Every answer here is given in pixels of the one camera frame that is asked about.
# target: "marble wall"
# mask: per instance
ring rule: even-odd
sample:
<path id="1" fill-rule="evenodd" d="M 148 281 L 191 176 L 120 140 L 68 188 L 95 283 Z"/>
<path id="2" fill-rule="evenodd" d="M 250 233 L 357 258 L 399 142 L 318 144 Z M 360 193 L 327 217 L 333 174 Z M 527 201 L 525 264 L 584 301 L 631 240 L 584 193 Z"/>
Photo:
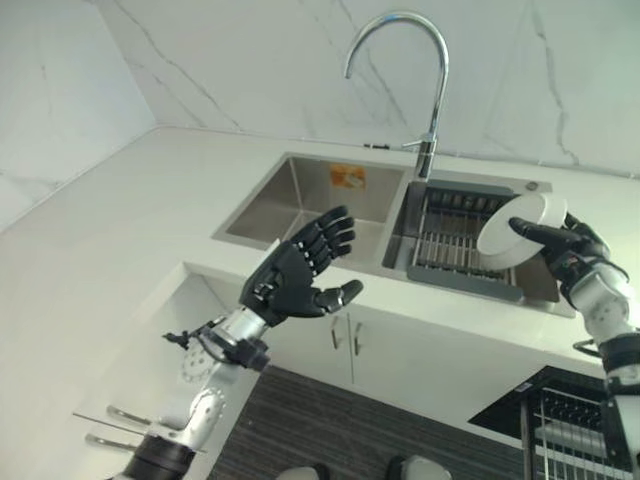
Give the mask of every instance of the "marble wall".
<path id="1" fill-rule="evenodd" d="M 421 31 L 379 31 L 342 77 L 354 32 L 402 7 L 449 46 L 441 151 L 640 174 L 637 0 L 93 1 L 161 124 L 412 140 L 437 78 Z"/>
<path id="2" fill-rule="evenodd" d="M 155 124 L 100 12 L 0 5 L 0 231 Z"/>

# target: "sink basin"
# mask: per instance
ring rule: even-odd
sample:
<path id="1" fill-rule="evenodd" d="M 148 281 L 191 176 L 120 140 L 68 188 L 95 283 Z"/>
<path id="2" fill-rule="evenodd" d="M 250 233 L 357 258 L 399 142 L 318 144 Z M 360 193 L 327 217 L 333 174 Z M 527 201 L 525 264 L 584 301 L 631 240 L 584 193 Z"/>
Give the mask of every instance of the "sink basin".
<path id="1" fill-rule="evenodd" d="M 288 155 L 214 238 L 266 248 L 332 207 L 346 205 L 356 233 L 348 263 L 371 264 L 384 249 L 391 207 L 409 174 L 410 169 L 393 166 Z"/>
<path id="2" fill-rule="evenodd" d="M 434 171 L 413 181 L 413 168 L 287 154 L 213 238 L 265 250 L 338 205 L 355 220 L 353 251 L 337 266 L 406 282 L 464 291 L 562 316 L 543 259 L 487 271 L 476 241 L 504 203 L 551 185 L 525 179 Z"/>
<path id="3" fill-rule="evenodd" d="M 383 266 L 406 271 L 413 281 L 511 302 L 558 303 L 556 281 L 541 256 L 502 271 L 480 262 L 477 240 L 484 224 L 516 195 L 495 183 L 411 182 Z"/>

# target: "floor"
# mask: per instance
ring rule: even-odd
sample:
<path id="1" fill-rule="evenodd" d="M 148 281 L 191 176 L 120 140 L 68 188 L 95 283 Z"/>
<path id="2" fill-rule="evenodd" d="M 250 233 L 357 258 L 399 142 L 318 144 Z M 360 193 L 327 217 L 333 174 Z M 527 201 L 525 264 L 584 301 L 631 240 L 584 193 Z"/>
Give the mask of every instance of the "floor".
<path id="1" fill-rule="evenodd" d="M 522 478 L 520 450 L 269 367 L 209 480 L 274 479 L 316 462 L 333 480 L 382 480 L 397 454 L 435 460 L 454 480 Z"/>

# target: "white plate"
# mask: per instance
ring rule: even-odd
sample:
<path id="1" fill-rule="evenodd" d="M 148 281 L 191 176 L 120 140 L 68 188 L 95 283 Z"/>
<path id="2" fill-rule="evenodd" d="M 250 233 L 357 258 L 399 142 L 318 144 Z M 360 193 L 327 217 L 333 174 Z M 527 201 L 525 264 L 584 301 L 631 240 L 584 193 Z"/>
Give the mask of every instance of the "white plate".
<path id="1" fill-rule="evenodd" d="M 514 198 L 494 213 L 480 232 L 480 262 L 489 270 L 504 270 L 520 265 L 542 250 L 542 244 L 527 240 L 511 229 L 511 217 L 560 227 L 566 215 L 567 201 L 557 195 L 530 193 Z"/>

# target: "cabinet handle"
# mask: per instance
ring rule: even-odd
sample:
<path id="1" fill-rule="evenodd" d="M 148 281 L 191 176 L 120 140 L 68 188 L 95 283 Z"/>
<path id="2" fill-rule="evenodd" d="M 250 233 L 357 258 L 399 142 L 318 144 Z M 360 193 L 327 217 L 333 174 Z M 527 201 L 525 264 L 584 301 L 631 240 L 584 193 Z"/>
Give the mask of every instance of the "cabinet handle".
<path id="1" fill-rule="evenodd" d="M 338 339 L 338 336 L 336 335 L 336 324 L 338 323 L 338 320 L 340 319 L 340 317 L 338 315 L 333 317 L 333 322 L 331 322 L 331 343 L 333 343 L 333 349 L 337 350 L 338 347 L 340 346 L 340 342 L 341 340 Z"/>
<path id="2" fill-rule="evenodd" d="M 358 324 L 356 325 L 355 334 L 353 335 L 353 350 L 356 357 L 360 355 L 360 348 L 362 347 L 362 345 L 360 344 L 360 340 L 358 338 L 358 336 L 360 335 L 361 328 L 362 328 L 362 323 L 358 322 Z"/>
<path id="3" fill-rule="evenodd" d="M 116 418 L 124 418 L 125 420 L 129 420 L 131 422 L 144 425 L 145 427 L 148 427 L 149 425 L 151 425 L 151 420 L 138 417 L 137 415 L 133 415 L 132 413 L 127 413 L 124 410 L 120 410 L 119 408 L 114 407 L 113 405 L 107 406 L 107 414 Z"/>
<path id="4" fill-rule="evenodd" d="M 130 443 L 114 442 L 113 440 L 107 440 L 106 438 L 98 437 L 92 433 L 87 433 L 84 437 L 85 442 L 90 445 L 98 445 L 100 447 L 117 448 L 118 450 L 125 450 L 127 452 L 135 452 L 138 448 L 137 445 L 131 445 Z"/>

